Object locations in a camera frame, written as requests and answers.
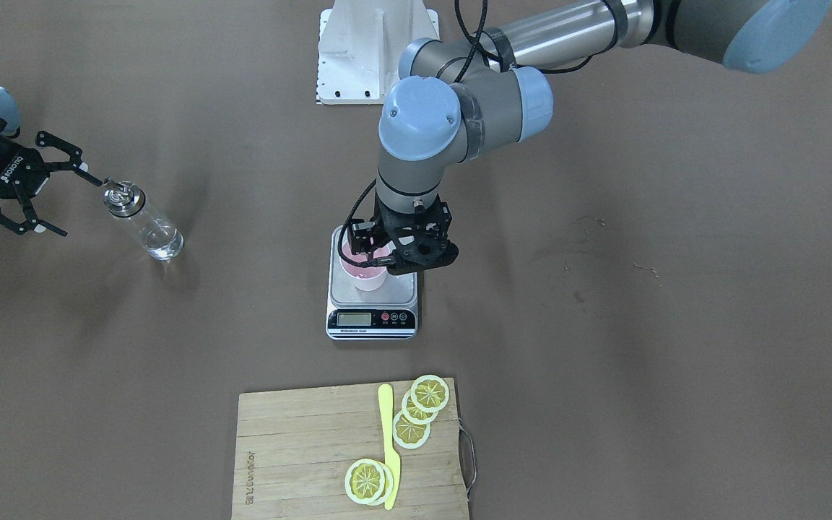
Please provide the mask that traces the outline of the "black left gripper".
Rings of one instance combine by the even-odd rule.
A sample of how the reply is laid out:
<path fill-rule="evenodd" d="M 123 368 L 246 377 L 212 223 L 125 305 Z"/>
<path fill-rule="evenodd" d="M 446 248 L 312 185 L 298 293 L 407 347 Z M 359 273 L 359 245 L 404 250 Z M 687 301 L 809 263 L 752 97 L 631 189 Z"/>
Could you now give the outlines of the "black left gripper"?
<path fill-rule="evenodd" d="M 452 221 L 448 204 L 435 199 L 429 207 L 416 205 L 412 214 L 400 213 L 374 201 L 370 221 L 347 221 L 351 254 L 367 254 L 359 267 L 387 269 L 390 275 L 407 275 L 452 264 L 459 248 L 448 238 Z"/>

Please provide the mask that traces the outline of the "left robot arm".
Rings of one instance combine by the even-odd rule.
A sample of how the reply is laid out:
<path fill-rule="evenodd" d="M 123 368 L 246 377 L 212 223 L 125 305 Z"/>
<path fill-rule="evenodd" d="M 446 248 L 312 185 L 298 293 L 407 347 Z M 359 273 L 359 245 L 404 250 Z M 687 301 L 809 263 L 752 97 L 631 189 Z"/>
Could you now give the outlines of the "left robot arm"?
<path fill-rule="evenodd" d="M 451 213 L 437 194 L 447 167 L 544 131 L 548 74 L 579 70 L 613 48 L 666 46 L 730 70 L 765 74 L 821 26 L 828 1 L 574 1 L 458 43 L 411 42 L 378 125 L 381 154 L 369 220 L 341 227 L 349 266 L 390 275 L 448 266 Z"/>

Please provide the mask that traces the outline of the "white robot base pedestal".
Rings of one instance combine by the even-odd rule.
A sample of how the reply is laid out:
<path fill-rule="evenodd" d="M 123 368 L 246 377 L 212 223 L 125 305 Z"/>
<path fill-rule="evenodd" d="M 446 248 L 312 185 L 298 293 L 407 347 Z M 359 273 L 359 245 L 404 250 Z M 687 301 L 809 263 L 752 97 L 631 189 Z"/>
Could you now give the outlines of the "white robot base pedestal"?
<path fill-rule="evenodd" d="M 406 47 L 439 37 L 438 14 L 423 1 L 337 1 L 318 29 L 315 98 L 324 105 L 383 103 Z"/>

